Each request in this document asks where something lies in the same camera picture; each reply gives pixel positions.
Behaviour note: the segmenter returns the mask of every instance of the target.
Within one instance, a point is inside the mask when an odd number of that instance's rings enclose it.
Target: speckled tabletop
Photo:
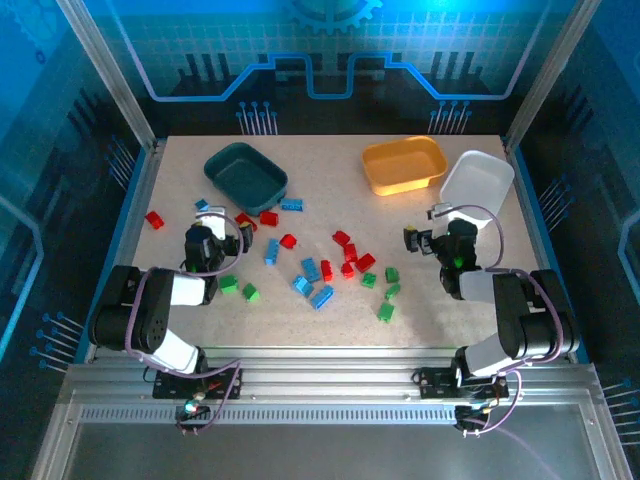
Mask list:
[[[495,333],[492,305],[461,302],[445,294],[433,257],[405,250],[402,229],[429,228],[425,211],[437,203],[440,186],[388,197],[371,192],[362,168],[361,153],[373,143],[403,138],[385,136],[247,136],[170,137],[160,165],[149,210],[158,212],[165,226],[154,231],[145,222],[134,265],[177,268],[184,259],[184,232],[194,221],[194,202],[224,205],[234,217],[239,209],[205,177],[205,162],[226,145],[244,141],[278,164],[289,176],[287,197],[303,198],[304,213],[275,211],[277,228],[260,225],[250,253],[235,268],[241,288],[253,283],[260,299],[247,303],[240,293],[216,295],[206,307],[172,307],[170,328],[190,343],[212,346],[389,346],[455,347]],[[449,170],[467,150],[504,158],[497,136],[435,136],[449,160]],[[506,237],[504,266],[532,270],[537,267],[531,242],[513,189],[499,214]],[[360,274],[345,280],[339,273],[342,249],[331,235],[342,229],[353,239],[358,254],[370,252],[377,262],[373,289],[360,285]],[[269,238],[285,233],[298,238],[293,251],[280,249],[277,265],[263,260]],[[488,265],[498,253],[493,225],[483,229],[477,242],[478,262]],[[315,311],[308,300],[292,290],[302,273],[300,260],[313,257],[331,261],[334,297]],[[387,284],[384,268],[400,273],[401,293],[390,324],[376,313]],[[322,282],[316,284],[316,291]]]

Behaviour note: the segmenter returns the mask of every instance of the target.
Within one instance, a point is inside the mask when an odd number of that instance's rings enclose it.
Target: red lego brick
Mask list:
[[[358,254],[356,253],[356,246],[353,243],[348,243],[344,246],[344,261],[355,262],[358,260]]]
[[[353,276],[356,274],[356,272],[353,271],[353,267],[349,262],[342,265],[342,268],[340,269],[340,271],[342,272],[342,275],[344,275],[344,278],[353,278]]]
[[[322,270],[322,279],[325,283],[329,283],[333,280],[333,270],[331,270],[331,263],[329,263],[329,260],[322,260],[320,262],[320,270]]]
[[[144,218],[147,219],[147,221],[151,224],[154,230],[158,230],[160,229],[160,227],[164,225],[164,220],[162,220],[162,217],[153,210],[147,213],[144,216]]]
[[[273,212],[262,212],[260,214],[260,223],[269,225],[270,227],[278,226],[278,214]]]
[[[364,273],[369,270],[373,264],[376,263],[376,259],[370,253],[365,253],[356,261],[356,268],[360,273]]]
[[[291,250],[293,247],[295,247],[296,243],[298,243],[298,240],[296,240],[296,237],[294,237],[290,233],[287,233],[280,240],[280,245],[282,245],[284,248],[288,248],[289,250]]]
[[[333,234],[333,239],[336,241],[338,245],[340,245],[341,247],[344,247],[347,243],[349,243],[349,240],[351,240],[351,237],[346,233],[344,233],[342,230],[338,230],[336,233]]]
[[[249,215],[247,215],[246,213],[242,212],[240,215],[238,215],[235,218],[235,221],[238,225],[242,226],[243,223],[250,223],[251,224],[251,228],[253,229],[253,231],[255,232],[258,229],[258,225],[256,225],[256,222],[254,222],[253,220],[251,220],[249,218]]]

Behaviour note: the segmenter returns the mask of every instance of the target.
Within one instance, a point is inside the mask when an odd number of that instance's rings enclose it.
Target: blue block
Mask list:
[[[283,210],[304,211],[304,202],[299,198],[283,198],[280,200],[280,208]]]
[[[315,310],[320,310],[331,297],[333,297],[333,287],[326,285],[311,299],[311,305]]]
[[[269,239],[269,245],[267,246],[267,253],[264,256],[264,263],[267,265],[275,265],[278,260],[278,250],[280,250],[280,244],[275,238]]]
[[[311,285],[302,275],[298,275],[293,281],[293,288],[307,298],[309,298],[309,295],[313,292],[313,285]]]
[[[207,201],[203,198],[201,200],[198,200],[196,202],[196,208],[198,209],[199,212],[206,212],[209,210],[209,204],[207,203]]]
[[[307,281],[314,283],[319,281],[322,277],[320,276],[320,272],[318,272],[318,267],[316,267],[313,258],[305,258],[302,262],[302,268],[304,270],[304,274],[307,277]]]

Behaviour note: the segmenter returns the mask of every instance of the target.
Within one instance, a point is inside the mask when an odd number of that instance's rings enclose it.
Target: green block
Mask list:
[[[233,293],[238,290],[238,279],[234,275],[226,275],[218,281],[222,293]]]
[[[373,273],[365,273],[362,277],[362,285],[367,288],[373,288],[376,284],[376,276]]]
[[[387,300],[391,300],[398,293],[400,293],[400,284],[396,283],[395,285],[389,287],[389,290],[387,290],[387,292],[384,294],[384,298],[386,298]]]
[[[255,302],[260,298],[260,292],[258,292],[258,289],[250,283],[247,283],[247,286],[242,289],[242,294],[248,302]]]
[[[400,281],[398,270],[393,267],[387,267],[384,271],[384,276],[387,277],[387,283],[398,283]]]
[[[378,318],[383,322],[389,323],[391,321],[391,317],[393,316],[394,310],[395,307],[393,305],[383,303],[382,305],[380,305],[380,310],[378,310]]]

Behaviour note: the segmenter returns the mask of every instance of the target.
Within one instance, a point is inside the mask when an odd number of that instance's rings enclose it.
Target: purple cable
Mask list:
[[[476,420],[475,418],[467,418],[466,421],[471,423],[477,423],[478,425],[483,425],[483,426],[486,425],[486,423],[484,423],[483,421]],[[496,428],[496,430],[502,433],[503,435],[506,435],[511,440],[514,440],[515,442],[520,444],[522,448],[524,448],[527,452],[529,452],[531,456],[538,461],[538,463],[542,466],[542,468],[544,468],[551,477],[553,477],[555,480],[562,480],[562,478],[556,472],[553,471],[553,469],[549,466],[547,462],[544,461],[544,459],[538,454],[538,452],[536,452],[533,449],[533,447],[529,445],[525,440],[520,438],[515,433],[510,432],[506,428],[498,427]]]
[[[502,225],[500,225],[500,220],[498,220],[498,217],[496,217],[488,208],[481,207],[480,205],[460,205],[459,207],[453,207],[449,210],[445,210],[444,212],[441,212],[435,216],[441,217],[443,215],[462,210],[463,208],[477,208],[479,210],[482,210],[487,215],[489,215],[491,219],[496,223],[496,227],[498,228],[498,235],[500,235],[500,253],[498,253],[498,259],[495,261],[495,263],[490,267],[487,267],[487,269],[497,267],[498,265],[500,265],[500,262],[502,262],[502,256],[504,255],[504,231],[502,230]]]

